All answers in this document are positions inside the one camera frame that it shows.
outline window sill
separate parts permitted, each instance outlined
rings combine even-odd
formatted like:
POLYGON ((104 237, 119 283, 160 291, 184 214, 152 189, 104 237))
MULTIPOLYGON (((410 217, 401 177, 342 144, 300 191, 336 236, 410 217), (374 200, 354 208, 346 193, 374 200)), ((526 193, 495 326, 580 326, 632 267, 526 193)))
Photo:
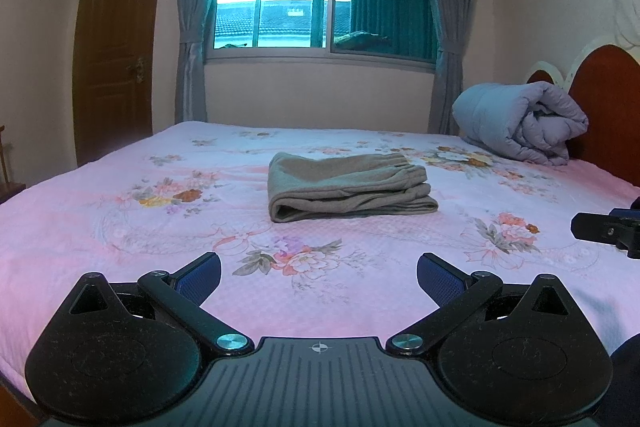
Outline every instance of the window sill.
POLYGON ((393 70, 421 71, 433 73, 435 64, 426 60, 411 60, 389 55, 366 52, 329 52, 325 48, 223 48, 210 50, 206 63, 221 61, 231 63, 256 62, 311 62, 321 64, 350 64, 393 70))

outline wooden door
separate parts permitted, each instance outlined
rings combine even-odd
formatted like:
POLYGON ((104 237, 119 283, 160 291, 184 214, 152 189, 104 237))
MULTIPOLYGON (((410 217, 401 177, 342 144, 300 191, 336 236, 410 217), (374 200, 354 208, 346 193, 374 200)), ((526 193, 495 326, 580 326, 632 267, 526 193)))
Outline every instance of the wooden door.
POLYGON ((157 0, 80 0, 74 49, 78 165, 151 136, 157 0))

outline door handle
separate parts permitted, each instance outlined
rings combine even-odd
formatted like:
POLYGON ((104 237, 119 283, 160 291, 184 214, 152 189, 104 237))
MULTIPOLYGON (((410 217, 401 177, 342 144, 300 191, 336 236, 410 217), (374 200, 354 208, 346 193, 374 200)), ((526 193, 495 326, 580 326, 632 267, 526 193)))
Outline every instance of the door handle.
POLYGON ((129 73, 136 73, 136 83, 142 84, 145 80, 145 59, 142 57, 138 57, 135 64, 127 66, 127 71, 129 73))

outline metal screw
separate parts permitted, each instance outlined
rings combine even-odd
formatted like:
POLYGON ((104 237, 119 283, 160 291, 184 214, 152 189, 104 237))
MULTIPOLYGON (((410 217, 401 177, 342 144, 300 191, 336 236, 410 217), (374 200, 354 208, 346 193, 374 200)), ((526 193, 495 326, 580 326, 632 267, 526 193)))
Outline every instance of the metal screw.
POLYGON ((249 343, 249 339, 238 333, 227 333, 226 335, 220 335, 216 339, 216 344, 226 351, 237 351, 242 349, 249 343))
POLYGON ((402 335, 396 335, 391 339, 391 343, 398 349, 403 351, 411 351, 417 349, 422 345, 422 339, 418 335, 412 335, 411 333, 403 333, 402 335))

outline tiled roof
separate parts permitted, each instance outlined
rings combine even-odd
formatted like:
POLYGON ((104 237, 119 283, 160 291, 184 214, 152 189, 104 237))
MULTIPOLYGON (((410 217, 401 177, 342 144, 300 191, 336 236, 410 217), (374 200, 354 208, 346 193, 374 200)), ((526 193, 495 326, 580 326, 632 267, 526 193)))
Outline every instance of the tiled roof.
MULTIPOLYGON (((263 2, 260 15, 261 35, 308 35, 311 32, 311 1, 263 2)), ((338 3, 335 10, 335 34, 351 31, 351 4, 338 3)), ((218 6, 216 36, 222 38, 253 35, 254 4, 236 3, 218 6)))

